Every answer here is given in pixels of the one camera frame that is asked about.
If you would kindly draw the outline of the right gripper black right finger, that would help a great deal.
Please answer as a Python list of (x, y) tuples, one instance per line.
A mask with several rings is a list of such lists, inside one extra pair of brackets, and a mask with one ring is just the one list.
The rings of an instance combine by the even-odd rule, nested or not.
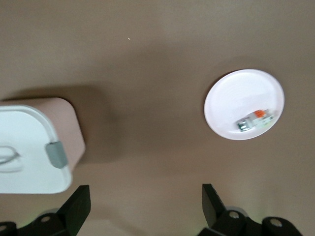
[(202, 210), (208, 227), (200, 236), (259, 236), (261, 225), (235, 206), (225, 206), (212, 184), (202, 185)]

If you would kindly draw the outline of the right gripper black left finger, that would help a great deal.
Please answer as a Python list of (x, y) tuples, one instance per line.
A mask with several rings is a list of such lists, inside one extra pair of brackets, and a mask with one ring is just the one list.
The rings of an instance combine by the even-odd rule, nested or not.
[(80, 185), (55, 213), (39, 216), (18, 230), (20, 236), (76, 236), (91, 211), (90, 187)]

